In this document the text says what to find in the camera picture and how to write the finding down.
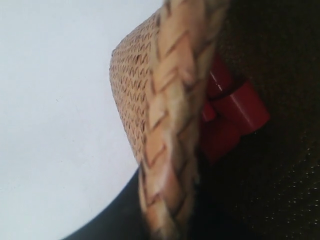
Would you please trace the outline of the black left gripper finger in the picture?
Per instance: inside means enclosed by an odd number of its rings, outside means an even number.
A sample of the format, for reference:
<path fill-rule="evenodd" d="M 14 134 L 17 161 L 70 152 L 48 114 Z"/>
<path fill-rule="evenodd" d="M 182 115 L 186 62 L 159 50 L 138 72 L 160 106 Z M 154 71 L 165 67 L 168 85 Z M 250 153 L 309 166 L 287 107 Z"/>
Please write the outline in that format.
<path fill-rule="evenodd" d="M 148 240 L 142 217 L 136 171 L 119 195 L 94 219 L 66 240 Z"/>

